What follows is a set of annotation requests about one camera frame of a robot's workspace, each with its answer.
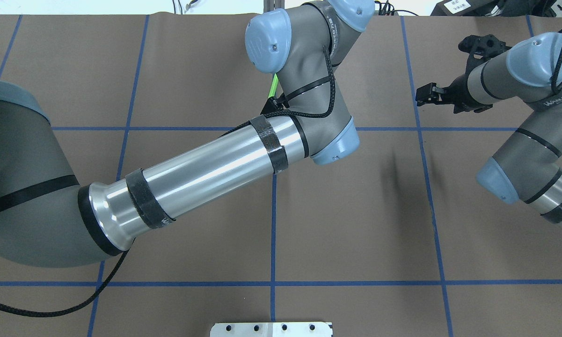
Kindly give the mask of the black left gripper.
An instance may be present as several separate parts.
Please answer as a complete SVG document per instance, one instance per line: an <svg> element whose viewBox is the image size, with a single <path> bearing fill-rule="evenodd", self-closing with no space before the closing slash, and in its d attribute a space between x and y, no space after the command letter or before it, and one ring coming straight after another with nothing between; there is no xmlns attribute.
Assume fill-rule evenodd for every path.
<svg viewBox="0 0 562 337"><path fill-rule="evenodd" d="M289 108L289 103L285 95L279 97L270 96L264 103L264 107L260 112L261 115L282 111Z"/></svg>

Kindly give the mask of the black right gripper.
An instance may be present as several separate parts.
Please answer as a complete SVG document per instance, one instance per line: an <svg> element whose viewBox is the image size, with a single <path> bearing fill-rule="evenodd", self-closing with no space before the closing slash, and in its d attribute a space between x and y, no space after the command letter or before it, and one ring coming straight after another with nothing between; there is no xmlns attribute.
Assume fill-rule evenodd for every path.
<svg viewBox="0 0 562 337"><path fill-rule="evenodd" d="M468 89L469 75L461 75L454 79L450 86L440 88L431 82L416 89L415 101L417 105L442 105L444 102L453 104L453 113L473 111L481 113L493 107L492 104L482 104L471 95Z"/></svg>

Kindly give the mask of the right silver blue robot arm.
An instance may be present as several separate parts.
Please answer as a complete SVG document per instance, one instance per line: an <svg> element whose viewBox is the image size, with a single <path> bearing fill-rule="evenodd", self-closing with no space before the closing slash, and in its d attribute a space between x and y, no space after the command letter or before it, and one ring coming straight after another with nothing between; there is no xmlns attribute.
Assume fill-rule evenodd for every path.
<svg viewBox="0 0 562 337"><path fill-rule="evenodd" d="M454 113L480 113L519 98L531 114L476 175L507 204L523 201L562 228L562 33L546 32L508 47L493 35L468 36L458 45L467 66L447 87L416 90L418 106L452 105Z"/></svg>

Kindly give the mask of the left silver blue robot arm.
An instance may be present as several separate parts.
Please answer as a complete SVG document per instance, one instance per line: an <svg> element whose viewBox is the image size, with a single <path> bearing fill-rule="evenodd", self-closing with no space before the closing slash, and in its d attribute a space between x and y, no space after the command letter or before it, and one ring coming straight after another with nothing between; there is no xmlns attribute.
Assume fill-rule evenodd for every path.
<svg viewBox="0 0 562 337"><path fill-rule="evenodd" d="M253 17L249 60L284 94L223 136L110 185L80 186L37 100L0 81L0 256L37 267L101 262L304 158L349 156L360 140L334 71L374 10L372 0L315 0Z"/></svg>

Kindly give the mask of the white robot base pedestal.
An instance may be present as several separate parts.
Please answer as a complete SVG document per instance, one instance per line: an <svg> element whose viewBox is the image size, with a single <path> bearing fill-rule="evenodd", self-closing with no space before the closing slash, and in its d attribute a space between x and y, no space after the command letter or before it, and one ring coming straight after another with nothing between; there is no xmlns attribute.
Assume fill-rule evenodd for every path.
<svg viewBox="0 0 562 337"><path fill-rule="evenodd" d="M331 322L223 322L211 337L332 337Z"/></svg>

